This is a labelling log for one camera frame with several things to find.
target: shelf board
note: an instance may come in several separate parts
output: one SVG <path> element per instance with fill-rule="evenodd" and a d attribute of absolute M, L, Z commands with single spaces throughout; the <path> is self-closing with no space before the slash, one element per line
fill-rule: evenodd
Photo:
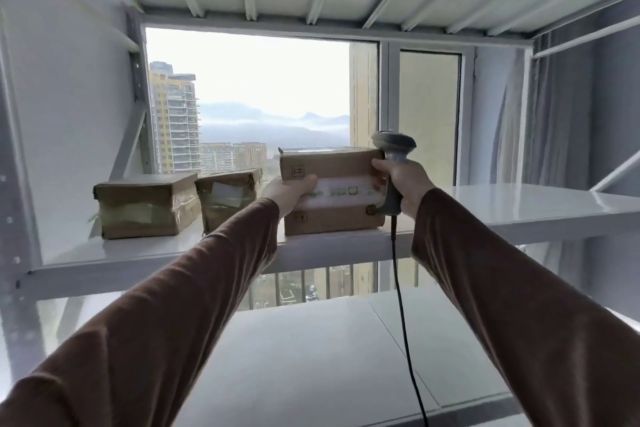
<path fill-rule="evenodd" d="M 581 239 L 640 229 L 640 197 L 517 184 L 445 189 L 513 245 Z M 174 237 L 102 240 L 59 255 L 20 282 L 38 298 L 128 289 L 186 252 L 202 237 L 197 219 Z M 410 256 L 413 220 L 398 219 L 397 256 Z M 284 237 L 268 272 L 297 271 L 391 259 L 390 220 L 377 230 Z"/>

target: sky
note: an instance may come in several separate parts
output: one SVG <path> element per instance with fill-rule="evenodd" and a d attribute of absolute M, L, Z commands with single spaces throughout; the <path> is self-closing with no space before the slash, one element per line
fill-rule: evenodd
<path fill-rule="evenodd" d="M 237 101 L 301 117 L 349 114 L 349 43 L 147 29 L 148 61 L 194 73 L 200 104 Z"/>

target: hand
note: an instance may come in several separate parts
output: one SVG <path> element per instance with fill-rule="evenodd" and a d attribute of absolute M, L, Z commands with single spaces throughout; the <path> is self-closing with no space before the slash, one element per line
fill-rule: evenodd
<path fill-rule="evenodd" d="M 380 171 L 374 178 L 376 184 L 385 185 L 391 176 L 397 190 L 403 195 L 400 203 L 402 212 L 415 220 L 422 197 L 428 190 L 435 188 L 424 168 L 413 160 L 400 164 L 393 160 L 373 159 L 371 164 Z"/>
<path fill-rule="evenodd" d="M 316 187 L 318 178 L 315 174 L 293 181 L 283 181 L 276 177 L 262 191 L 260 197 L 268 197 L 278 205 L 280 219 L 291 213 L 300 196 Z"/>

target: cardboard box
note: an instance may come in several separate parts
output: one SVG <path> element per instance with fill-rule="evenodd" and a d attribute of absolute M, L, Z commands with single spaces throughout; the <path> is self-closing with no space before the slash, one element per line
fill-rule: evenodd
<path fill-rule="evenodd" d="M 261 169 L 219 172 L 196 180 L 206 234 L 217 229 L 241 209 L 256 200 L 262 180 Z"/>
<path fill-rule="evenodd" d="M 379 149 L 280 150 L 282 179 L 318 176 L 316 189 L 303 196 L 284 219 L 286 236 L 309 233 L 375 229 L 385 217 L 367 214 L 367 206 L 380 204 L 384 191 L 372 183 L 371 159 L 383 158 Z"/>
<path fill-rule="evenodd" d="M 196 174 L 144 174 L 93 187 L 100 203 L 102 237 L 177 235 L 200 213 Z"/>

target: brown long-sleeve shirt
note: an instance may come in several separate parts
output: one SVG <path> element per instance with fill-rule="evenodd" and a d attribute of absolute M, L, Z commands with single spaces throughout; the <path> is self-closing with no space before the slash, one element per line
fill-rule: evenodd
<path fill-rule="evenodd" d="M 86 323 L 0 405 L 0 425 L 168 426 L 276 250 L 259 200 Z M 429 191 L 412 252 L 537 426 L 640 425 L 640 336 Z"/>

